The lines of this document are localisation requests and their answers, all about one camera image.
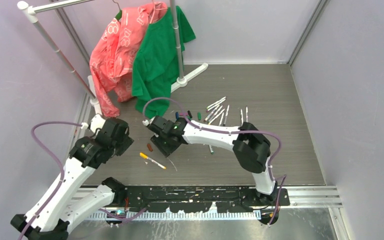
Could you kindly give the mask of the brown pen cap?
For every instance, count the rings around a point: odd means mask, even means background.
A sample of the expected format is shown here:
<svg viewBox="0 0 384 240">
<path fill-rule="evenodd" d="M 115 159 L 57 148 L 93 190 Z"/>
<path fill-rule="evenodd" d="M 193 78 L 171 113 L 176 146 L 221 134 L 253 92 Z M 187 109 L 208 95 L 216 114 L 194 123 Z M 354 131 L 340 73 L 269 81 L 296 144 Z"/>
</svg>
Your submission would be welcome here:
<svg viewBox="0 0 384 240">
<path fill-rule="evenodd" d="M 151 145 L 150 143 L 147 144 L 147 148 L 148 148 L 148 150 L 149 150 L 150 152 L 153 151 L 152 145 Z"/>
</svg>

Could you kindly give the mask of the black pen cap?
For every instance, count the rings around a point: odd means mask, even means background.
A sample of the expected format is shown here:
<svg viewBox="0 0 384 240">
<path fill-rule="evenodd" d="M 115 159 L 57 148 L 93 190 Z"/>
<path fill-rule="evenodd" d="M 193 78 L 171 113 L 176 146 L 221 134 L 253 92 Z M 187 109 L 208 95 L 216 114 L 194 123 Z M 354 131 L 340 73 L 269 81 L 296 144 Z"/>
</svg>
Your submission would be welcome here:
<svg viewBox="0 0 384 240">
<path fill-rule="evenodd" d="M 189 119 L 193 118 L 192 112 L 190 110 L 187 111 L 187 115 Z"/>
</svg>

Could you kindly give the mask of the small marker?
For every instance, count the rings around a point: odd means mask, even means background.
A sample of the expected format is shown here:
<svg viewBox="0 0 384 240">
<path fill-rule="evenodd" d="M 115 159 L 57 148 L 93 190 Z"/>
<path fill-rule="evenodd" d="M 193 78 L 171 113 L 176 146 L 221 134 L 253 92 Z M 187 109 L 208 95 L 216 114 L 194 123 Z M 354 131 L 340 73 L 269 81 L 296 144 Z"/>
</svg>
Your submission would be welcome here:
<svg viewBox="0 0 384 240">
<path fill-rule="evenodd" d="M 206 107 L 206 111 L 208 112 L 208 111 L 209 111 L 210 109 L 212 109 L 214 106 L 217 106 L 218 104 L 220 104 L 221 102 L 223 102 L 226 98 L 227 98 L 227 97 L 224 96 L 224 97 L 220 98 L 219 100 L 213 102 L 212 104 L 208 105 L 208 106 Z"/>
</svg>

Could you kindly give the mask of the purple cap marker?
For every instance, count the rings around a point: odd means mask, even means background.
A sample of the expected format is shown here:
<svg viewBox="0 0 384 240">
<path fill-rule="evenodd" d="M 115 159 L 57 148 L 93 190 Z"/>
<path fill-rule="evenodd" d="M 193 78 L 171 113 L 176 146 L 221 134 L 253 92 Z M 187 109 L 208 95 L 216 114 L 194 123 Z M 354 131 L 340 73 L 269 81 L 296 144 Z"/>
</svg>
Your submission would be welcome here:
<svg viewBox="0 0 384 240">
<path fill-rule="evenodd" d="M 220 108 L 222 107 L 223 105 L 222 104 L 219 104 L 217 105 L 206 117 L 205 119 L 203 120 L 204 122 L 207 122 L 214 114 L 215 112 Z"/>
</svg>

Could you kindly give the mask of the grey clear cap marker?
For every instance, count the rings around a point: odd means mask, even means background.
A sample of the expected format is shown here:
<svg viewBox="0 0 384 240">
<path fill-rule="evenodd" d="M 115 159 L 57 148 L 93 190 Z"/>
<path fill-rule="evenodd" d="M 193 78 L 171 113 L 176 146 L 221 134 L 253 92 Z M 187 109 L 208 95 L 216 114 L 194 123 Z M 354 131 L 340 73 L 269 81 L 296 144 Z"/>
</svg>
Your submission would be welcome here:
<svg viewBox="0 0 384 240">
<path fill-rule="evenodd" d="M 214 149 L 213 149 L 213 147 L 212 147 L 211 145 L 209 145 L 208 148 L 209 148 L 210 153 L 213 155 L 213 154 L 214 154 Z"/>
</svg>

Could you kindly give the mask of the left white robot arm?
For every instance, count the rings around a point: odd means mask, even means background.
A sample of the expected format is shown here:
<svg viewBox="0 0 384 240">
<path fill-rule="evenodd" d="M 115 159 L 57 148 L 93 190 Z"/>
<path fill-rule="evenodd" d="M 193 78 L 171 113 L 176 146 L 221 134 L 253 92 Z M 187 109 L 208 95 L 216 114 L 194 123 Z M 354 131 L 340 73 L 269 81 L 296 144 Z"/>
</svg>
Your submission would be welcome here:
<svg viewBox="0 0 384 240">
<path fill-rule="evenodd" d="M 79 138 L 62 162 L 39 140 L 35 131 L 45 125 L 67 125 L 66 121 L 46 121 L 31 129 L 36 143 L 56 162 L 60 173 L 41 199 L 24 214 L 16 214 L 10 224 L 20 233 L 19 239 L 66 240 L 88 216 L 103 207 L 121 206 L 127 200 L 126 186 L 108 177 L 91 193 L 70 205 L 69 202 L 84 182 L 114 156 L 121 156 L 134 142 L 129 124 L 119 118 L 104 118 L 99 113 L 90 122 L 73 126 L 92 131 L 92 136 Z"/>
</svg>

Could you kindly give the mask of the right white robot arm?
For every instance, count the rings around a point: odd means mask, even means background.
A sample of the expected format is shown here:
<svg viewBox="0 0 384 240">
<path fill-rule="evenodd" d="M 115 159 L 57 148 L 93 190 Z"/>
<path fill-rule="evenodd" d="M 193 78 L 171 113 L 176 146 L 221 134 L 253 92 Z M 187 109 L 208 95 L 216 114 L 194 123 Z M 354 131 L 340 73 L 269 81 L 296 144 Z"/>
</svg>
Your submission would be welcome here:
<svg viewBox="0 0 384 240">
<path fill-rule="evenodd" d="M 244 122 L 241 126 L 226 127 L 183 117 L 171 121 L 162 116 L 145 119 L 142 123 L 153 132 L 150 140 L 165 157 L 181 145 L 193 144 L 232 152 L 239 165 L 252 173 L 259 202 L 268 206 L 277 199 L 278 185 L 269 169 L 271 143 L 253 124 Z"/>
</svg>

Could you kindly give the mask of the orange cap marker lower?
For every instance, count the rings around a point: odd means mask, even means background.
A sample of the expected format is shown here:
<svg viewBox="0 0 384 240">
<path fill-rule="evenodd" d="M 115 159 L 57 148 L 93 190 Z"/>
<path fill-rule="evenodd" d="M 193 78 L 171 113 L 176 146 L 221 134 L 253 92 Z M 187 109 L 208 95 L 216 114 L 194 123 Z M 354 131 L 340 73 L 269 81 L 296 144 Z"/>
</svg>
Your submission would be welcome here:
<svg viewBox="0 0 384 240">
<path fill-rule="evenodd" d="M 166 166 L 162 165 L 161 163 L 159 163 L 159 162 L 157 162 L 156 160 L 152 159 L 151 157 L 147 156 L 147 155 L 144 154 L 143 152 L 140 152 L 139 155 L 140 155 L 143 159 L 150 161 L 151 163 L 157 165 L 158 167 L 160 167 L 160 168 L 162 168 L 162 169 L 164 169 L 164 170 L 167 169 Z"/>
</svg>

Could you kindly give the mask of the orange cap marker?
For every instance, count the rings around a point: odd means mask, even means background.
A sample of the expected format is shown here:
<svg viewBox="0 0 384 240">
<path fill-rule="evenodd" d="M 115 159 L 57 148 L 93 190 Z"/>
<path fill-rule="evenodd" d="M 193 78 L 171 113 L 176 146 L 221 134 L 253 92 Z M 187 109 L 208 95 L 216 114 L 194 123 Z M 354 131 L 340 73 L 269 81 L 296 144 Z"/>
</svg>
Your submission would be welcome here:
<svg viewBox="0 0 384 240">
<path fill-rule="evenodd" d="M 164 170 L 167 169 L 166 166 L 162 165 L 161 163 L 159 163 L 159 162 L 157 162 L 156 160 L 152 159 L 151 157 L 147 156 L 147 155 L 144 154 L 143 152 L 140 152 L 139 155 L 140 155 L 143 159 L 150 161 L 151 163 L 157 165 L 158 167 L 160 167 L 160 168 L 162 168 L 162 169 L 164 169 Z"/>
<path fill-rule="evenodd" d="M 225 115 L 225 112 L 223 111 L 223 112 L 221 113 L 221 116 L 220 116 L 220 120 L 219 120 L 218 126 L 222 126 L 222 124 L 223 124 L 223 119 L 224 119 L 224 115 Z"/>
</svg>

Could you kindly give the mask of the orange cap marker upper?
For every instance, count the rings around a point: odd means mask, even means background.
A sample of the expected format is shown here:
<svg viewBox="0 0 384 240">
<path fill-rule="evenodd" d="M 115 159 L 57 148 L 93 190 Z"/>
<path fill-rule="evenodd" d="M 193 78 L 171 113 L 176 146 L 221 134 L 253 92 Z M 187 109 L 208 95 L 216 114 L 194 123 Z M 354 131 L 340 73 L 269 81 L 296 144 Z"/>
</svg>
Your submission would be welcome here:
<svg viewBox="0 0 384 240">
<path fill-rule="evenodd" d="M 223 119 L 224 119 L 224 115 L 225 115 L 225 112 L 223 111 L 223 112 L 221 113 L 221 116 L 220 116 L 220 120 L 219 120 L 218 126 L 222 126 L 222 124 L 223 124 Z"/>
</svg>

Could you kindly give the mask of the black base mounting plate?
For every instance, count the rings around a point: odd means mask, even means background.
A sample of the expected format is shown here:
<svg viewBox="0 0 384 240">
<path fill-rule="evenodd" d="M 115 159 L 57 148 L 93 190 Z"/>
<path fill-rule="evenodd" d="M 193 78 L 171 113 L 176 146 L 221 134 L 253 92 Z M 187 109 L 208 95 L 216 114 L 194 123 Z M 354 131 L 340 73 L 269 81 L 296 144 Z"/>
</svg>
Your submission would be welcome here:
<svg viewBox="0 0 384 240">
<path fill-rule="evenodd" d="M 109 204 L 131 211 L 149 213 L 207 213 L 212 206 L 217 213 L 247 213 L 289 206 L 286 189 L 277 188 L 265 195 L 248 185 L 130 185 Z"/>
</svg>

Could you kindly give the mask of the green t-shirt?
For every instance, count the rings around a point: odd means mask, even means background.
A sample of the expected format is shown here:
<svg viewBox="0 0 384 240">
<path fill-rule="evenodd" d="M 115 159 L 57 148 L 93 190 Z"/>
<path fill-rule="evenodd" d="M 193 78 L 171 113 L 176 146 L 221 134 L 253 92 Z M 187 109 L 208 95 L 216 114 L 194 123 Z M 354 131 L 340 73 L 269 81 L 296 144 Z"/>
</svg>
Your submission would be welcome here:
<svg viewBox="0 0 384 240">
<path fill-rule="evenodd" d="M 148 101 L 169 98 L 171 86 L 179 77 L 175 30 L 170 9 L 148 26 L 132 68 L 132 96 L 135 108 L 142 112 Z"/>
</svg>

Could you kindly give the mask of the pink patterned shirt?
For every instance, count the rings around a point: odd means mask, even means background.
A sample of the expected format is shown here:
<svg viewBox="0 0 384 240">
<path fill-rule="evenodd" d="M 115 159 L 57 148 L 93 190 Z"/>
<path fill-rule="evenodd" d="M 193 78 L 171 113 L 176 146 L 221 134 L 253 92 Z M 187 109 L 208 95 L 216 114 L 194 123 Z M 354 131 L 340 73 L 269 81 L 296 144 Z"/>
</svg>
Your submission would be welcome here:
<svg viewBox="0 0 384 240">
<path fill-rule="evenodd" d="M 132 96 L 133 63 L 149 24 L 159 21 L 168 11 L 166 3 L 153 1 L 121 9 L 105 28 L 93 49 L 89 67 L 101 114 L 120 114 L 108 96 L 114 91 L 120 102 Z"/>
</svg>

